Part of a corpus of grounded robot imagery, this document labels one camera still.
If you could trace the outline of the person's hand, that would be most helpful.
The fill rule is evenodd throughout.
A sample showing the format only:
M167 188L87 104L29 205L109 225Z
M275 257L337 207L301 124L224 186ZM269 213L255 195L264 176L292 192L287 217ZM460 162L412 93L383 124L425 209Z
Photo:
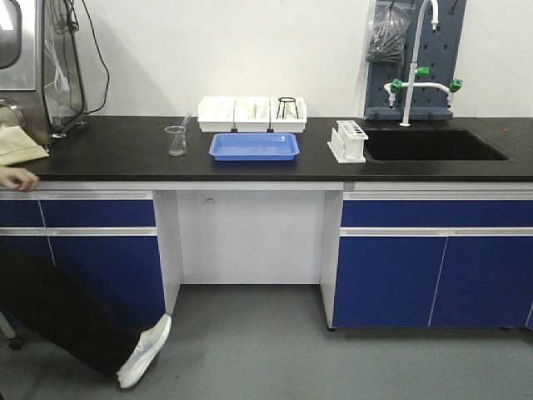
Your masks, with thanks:
M1 186L16 192L32 192L39 183L39 176L25 168L1 166Z

